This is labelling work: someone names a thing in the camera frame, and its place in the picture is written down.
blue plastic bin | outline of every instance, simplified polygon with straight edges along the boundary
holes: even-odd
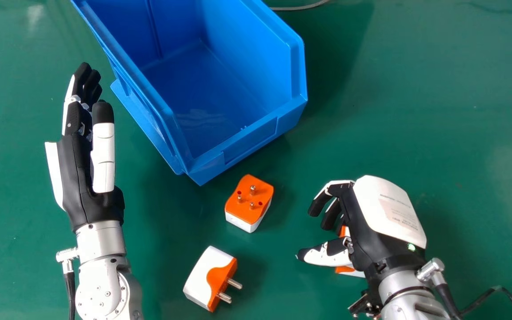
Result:
[[[260,0],[72,2],[176,174],[202,185],[299,120],[303,41]]]

metal prong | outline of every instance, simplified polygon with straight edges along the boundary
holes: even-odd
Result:
[[[234,279],[228,278],[226,282],[228,282],[229,285],[235,287],[238,290],[242,289],[242,284]]]
[[[228,294],[223,293],[223,292],[219,292],[219,299],[223,300],[227,304],[231,304],[232,303],[232,298],[230,298],[230,296]]]

orange and white plug adapter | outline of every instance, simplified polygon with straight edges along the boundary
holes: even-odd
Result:
[[[346,225],[341,226],[341,231],[339,231],[339,238],[350,236],[351,233],[349,231],[349,227],[347,227]],[[364,278],[364,272],[357,271],[355,268],[353,268],[353,264],[335,267],[335,273],[337,273],[338,275]]]
[[[236,258],[210,246],[195,264],[183,293],[195,304],[214,312],[220,300],[232,303],[232,298],[224,293],[228,285],[242,289],[242,285],[232,279],[235,272]]]
[[[226,221],[246,232],[254,232],[268,212],[273,195],[274,187],[271,184],[250,174],[243,176],[232,196],[226,201]]]

bin bottom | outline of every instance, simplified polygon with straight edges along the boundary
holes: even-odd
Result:
[[[266,115],[250,91],[201,41],[147,66],[197,158]]]

green surface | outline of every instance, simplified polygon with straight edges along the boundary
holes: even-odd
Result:
[[[270,0],[269,4],[303,1]],[[512,291],[512,0],[333,0],[281,14],[304,39],[309,104],[299,125],[203,187],[175,176],[108,89],[116,182],[149,320],[350,319],[364,280],[305,265],[331,239],[307,206],[327,180],[373,174],[410,195],[460,306]],[[114,78],[67,0],[0,0],[0,320],[66,319],[55,252],[75,245],[56,205],[43,142],[60,135],[71,73]],[[237,181],[276,187],[254,234],[224,220]],[[208,246],[238,257],[233,304],[208,314],[181,292]],[[502,296],[467,317],[512,319]]]

